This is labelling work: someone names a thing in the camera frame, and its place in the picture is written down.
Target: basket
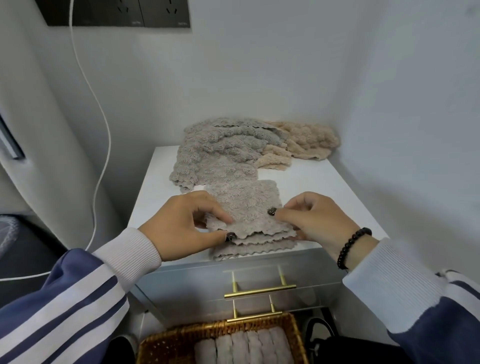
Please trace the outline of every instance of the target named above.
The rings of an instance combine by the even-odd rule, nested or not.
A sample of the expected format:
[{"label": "basket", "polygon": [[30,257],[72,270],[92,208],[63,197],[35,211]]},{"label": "basket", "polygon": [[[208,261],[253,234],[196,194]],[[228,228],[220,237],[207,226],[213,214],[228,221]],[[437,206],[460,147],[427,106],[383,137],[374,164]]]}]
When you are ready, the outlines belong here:
[{"label": "basket", "polygon": [[295,317],[290,313],[231,323],[225,320],[195,324],[154,334],[140,344],[137,364],[194,364],[193,347],[200,340],[215,339],[237,331],[257,331],[275,326],[280,326],[285,331],[294,363],[308,364]]}]

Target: sleeve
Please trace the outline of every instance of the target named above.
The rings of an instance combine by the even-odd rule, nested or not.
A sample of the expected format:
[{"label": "sleeve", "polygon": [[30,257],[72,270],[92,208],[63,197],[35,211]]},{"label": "sleeve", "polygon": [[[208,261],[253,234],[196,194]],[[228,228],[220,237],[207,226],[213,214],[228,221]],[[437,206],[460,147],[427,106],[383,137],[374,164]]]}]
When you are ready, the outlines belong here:
[{"label": "sleeve", "polygon": [[383,239],[343,282],[415,363],[480,363],[480,286],[462,274],[434,274]]},{"label": "sleeve", "polygon": [[125,292],[160,264],[133,228],[93,254],[68,251],[39,291],[0,309],[0,364],[100,363],[128,312]]}]

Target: person's left hand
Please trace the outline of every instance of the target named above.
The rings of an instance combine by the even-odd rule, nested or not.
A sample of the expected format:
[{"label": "person's left hand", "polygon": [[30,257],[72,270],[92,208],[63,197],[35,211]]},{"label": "person's left hand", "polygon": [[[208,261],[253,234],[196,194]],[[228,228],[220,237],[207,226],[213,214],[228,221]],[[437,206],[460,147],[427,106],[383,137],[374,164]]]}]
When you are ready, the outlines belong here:
[{"label": "person's left hand", "polygon": [[227,231],[199,232],[209,212],[227,224],[232,217],[206,191],[173,196],[145,224],[139,227],[155,246],[162,261],[177,260],[224,243]]}]

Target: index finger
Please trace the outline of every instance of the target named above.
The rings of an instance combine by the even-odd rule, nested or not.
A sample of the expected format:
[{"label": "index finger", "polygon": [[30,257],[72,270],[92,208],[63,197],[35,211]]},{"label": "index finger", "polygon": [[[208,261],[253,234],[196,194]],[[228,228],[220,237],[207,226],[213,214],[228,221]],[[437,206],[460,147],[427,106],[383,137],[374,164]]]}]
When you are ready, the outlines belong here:
[{"label": "index finger", "polygon": [[321,197],[321,194],[316,194],[315,192],[304,192],[290,199],[283,207],[296,208],[306,206],[312,208]]},{"label": "index finger", "polygon": [[209,212],[226,224],[233,222],[230,216],[214,198],[201,198],[195,201],[195,211]]}]

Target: hand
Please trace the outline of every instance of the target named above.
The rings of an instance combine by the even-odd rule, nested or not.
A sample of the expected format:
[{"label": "hand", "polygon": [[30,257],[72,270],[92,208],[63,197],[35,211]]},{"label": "hand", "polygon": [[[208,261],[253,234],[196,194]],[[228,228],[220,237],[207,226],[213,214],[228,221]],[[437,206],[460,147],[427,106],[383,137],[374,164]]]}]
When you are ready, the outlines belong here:
[{"label": "hand", "polygon": [[209,212],[227,224],[233,222],[220,204],[206,191],[173,196],[138,230],[155,246],[162,261],[184,258],[224,243],[227,231],[199,232]]},{"label": "hand", "polygon": [[[275,218],[292,224],[297,230],[296,240],[320,243],[334,259],[360,226],[349,218],[330,197],[304,192],[288,201],[275,212]],[[378,240],[364,235],[353,244],[345,265],[353,269],[377,245]]]}]

